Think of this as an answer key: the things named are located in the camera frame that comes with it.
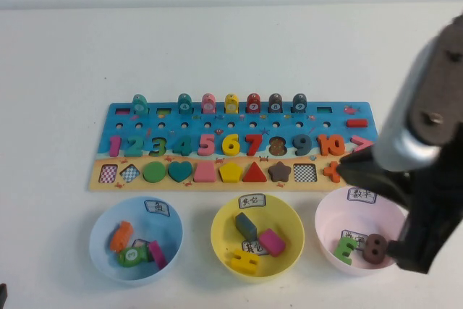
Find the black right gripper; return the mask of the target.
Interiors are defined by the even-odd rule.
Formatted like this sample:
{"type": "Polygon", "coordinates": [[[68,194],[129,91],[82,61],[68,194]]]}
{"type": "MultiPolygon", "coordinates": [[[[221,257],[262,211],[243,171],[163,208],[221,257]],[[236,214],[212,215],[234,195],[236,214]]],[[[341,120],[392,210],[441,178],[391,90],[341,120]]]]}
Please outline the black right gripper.
{"type": "MultiPolygon", "coordinates": [[[[409,178],[383,169],[372,149],[340,159],[338,174],[351,186],[388,200],[409,200],[409,178]]],[[[427,274],[433,259],[462,220],[462,171],[422,169],[413,173],[414,197],[404,240],[388,243],[387,255],[405,271],[427,274]]]]}

